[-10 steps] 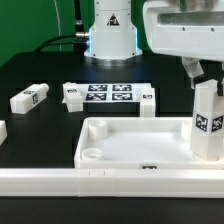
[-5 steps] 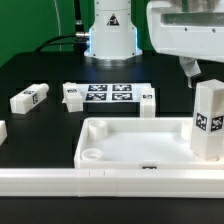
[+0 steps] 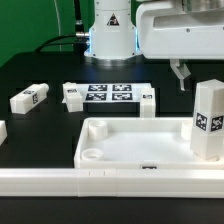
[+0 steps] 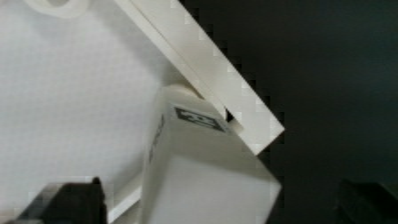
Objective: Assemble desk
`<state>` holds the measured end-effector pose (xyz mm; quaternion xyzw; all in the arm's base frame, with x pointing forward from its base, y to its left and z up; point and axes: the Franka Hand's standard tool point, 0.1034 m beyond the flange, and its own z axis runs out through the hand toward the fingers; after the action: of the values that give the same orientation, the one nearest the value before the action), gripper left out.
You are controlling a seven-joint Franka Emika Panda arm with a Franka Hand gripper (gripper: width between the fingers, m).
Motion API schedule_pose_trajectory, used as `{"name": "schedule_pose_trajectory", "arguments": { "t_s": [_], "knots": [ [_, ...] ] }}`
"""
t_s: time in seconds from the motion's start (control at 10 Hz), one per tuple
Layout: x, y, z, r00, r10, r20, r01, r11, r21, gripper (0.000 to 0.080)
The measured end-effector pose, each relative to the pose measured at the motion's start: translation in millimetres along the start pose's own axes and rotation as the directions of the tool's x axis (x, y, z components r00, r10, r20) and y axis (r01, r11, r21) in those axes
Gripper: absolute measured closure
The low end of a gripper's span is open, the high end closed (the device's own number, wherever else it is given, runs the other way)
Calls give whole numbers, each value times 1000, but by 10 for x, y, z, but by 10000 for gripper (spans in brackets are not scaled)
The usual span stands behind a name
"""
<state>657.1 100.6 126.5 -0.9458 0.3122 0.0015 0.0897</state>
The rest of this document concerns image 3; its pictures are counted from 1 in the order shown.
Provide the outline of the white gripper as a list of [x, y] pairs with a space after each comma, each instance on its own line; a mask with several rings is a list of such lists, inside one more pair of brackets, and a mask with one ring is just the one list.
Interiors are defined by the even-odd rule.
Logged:
[[224, 0], [139, 1], [140, 49], [148, 59], [171, 59], [182, 91], [191, 72], [181, 59], [224, 59]]

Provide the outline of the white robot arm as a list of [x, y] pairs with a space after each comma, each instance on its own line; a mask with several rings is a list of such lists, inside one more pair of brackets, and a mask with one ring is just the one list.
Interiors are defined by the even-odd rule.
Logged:
[[87, 61], [126, 64], [142, 55], [168, 59], [180, 81], [190, 76], [189, 59], [224, 60], [224, 0], [94, 0]]

